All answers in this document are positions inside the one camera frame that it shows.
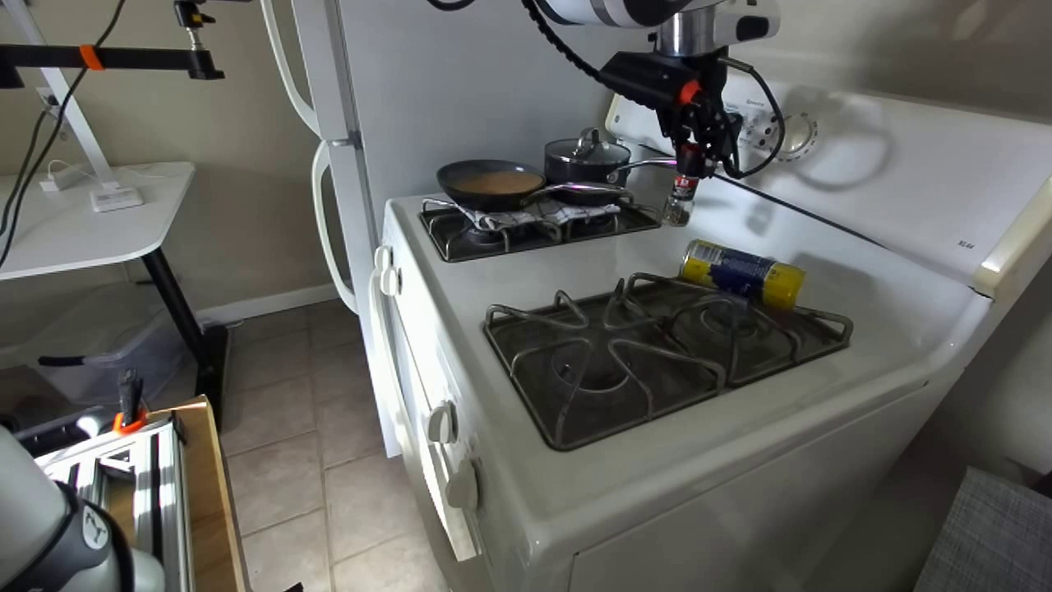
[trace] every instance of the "tile floor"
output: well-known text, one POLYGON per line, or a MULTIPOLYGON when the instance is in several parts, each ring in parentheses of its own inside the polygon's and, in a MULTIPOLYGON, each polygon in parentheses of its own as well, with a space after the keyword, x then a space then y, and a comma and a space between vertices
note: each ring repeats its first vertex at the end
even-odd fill
POLYGON ((401 462, 383 454, 354 317, 230 326, 225 454, 254 592, 441 592, 401 462))

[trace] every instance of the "burner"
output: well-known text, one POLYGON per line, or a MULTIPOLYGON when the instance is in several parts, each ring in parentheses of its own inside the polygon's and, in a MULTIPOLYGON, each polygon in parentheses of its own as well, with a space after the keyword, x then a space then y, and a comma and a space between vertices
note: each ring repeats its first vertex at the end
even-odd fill
POLYGON ((422 224, 429 226, 441 259, 449 264, 659 226, 652 218, 630 207, 564 207, 558 202, 490 213, 467 210, 455 202, 429 202, 422 224))
POLYGON ((849 347, 850 322, 774 314, 694 282, 630 276, 612 295, 522 314, 487 337, 540 435, 573 451, 849 347))

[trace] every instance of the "baseboard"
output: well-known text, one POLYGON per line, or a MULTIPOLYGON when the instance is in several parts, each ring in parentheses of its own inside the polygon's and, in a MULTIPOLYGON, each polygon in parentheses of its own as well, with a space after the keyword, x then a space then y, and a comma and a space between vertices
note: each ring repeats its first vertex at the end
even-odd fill
POLYGON ((332 282, 196 310, 196 319, 228 326, 228 322, 242 322, 242 319, 254 319, 254 317, 274 317, 274 314, 283 314, 283 310, 304 310, 304 307, 329 304, 329 298, 334 298, 332 282))

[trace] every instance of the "white refrigerator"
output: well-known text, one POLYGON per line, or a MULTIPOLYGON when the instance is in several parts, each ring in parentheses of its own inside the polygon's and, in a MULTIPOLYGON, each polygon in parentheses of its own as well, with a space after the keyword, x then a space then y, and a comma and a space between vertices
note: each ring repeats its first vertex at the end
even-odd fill
MULTIPOLYGON (((544 161, 548 138, 595 125, 607 93, 564 62, 535 29, 518 0, 478 0, 441 14, 429 0, 293 0, 307 100, 276 57, 293 105, 320 136, 313 166, 316 213, 329 273, 346 307, 357 314, 367 371, 378 389, 385 451, 398 454, 383 408, 398 389, 395 362, 374 322, 372 253, 383 203, 435 192, 435 171, 459 158, 544 161), (334 213, 347 259, 338 273, 322 218, 322 178, 332 171, 334 213)), ((642 29, 562 29, 592 62, 642 51, 642 29)))

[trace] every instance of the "frying pan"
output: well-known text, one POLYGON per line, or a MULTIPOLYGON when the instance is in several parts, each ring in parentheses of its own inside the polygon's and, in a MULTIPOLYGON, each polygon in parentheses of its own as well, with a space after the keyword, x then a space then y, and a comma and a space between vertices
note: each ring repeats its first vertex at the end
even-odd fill
POLYGON ((544 195, 579 207, 621 203, 630 196, 615 184, 548 184, 517 161, 455 161, 436 171, 436 184, 467 210, 522 210, 544 195))

